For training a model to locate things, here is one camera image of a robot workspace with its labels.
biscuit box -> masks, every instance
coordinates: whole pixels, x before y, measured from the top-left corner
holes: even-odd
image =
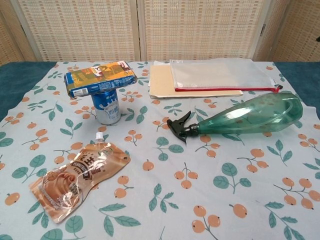
[[[70,97],[83,97],[122,88],[137,82],[137,76],[125,61],[88,67],[64,75]]]

can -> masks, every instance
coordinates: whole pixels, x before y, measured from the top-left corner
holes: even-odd
[[[91,97],[95,107],[96,118],[100,123],[110,125],[119,121],[121,114],[115,89],[92,94]]]

white cap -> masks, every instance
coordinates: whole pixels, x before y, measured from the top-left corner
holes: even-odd
[[[101,131],[98,131],[95,135],[95,139],[98,140],[98,139],[104,139],[104,133],[101,132]]]

table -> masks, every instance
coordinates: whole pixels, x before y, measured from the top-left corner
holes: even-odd
[[[130,62],[138,82],[117,90],[122,117],[105,126],[91,97],[70,99],[63,82],[67,71],[98,64],[57,62],[0,122],[0,239],[318,239],[314,107],[303,103],[301,120],[281,132],[199,136],[185,145],[166,118],[191,110],[188,123],[196,123],[262,92],[150,99],[152,63]],[[256,64],[282,91],[295,92],[272,62]],[[131,162],[55,224],[28,185],[68,163],[97,131]]]

yellow package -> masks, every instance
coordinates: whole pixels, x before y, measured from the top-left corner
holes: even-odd
[[[82,204],[93,186],[111,178],[130,160],[97,132],[96,144],[88,144],[69,164],[49,171],[29,188],[52,220],[59,223]]]

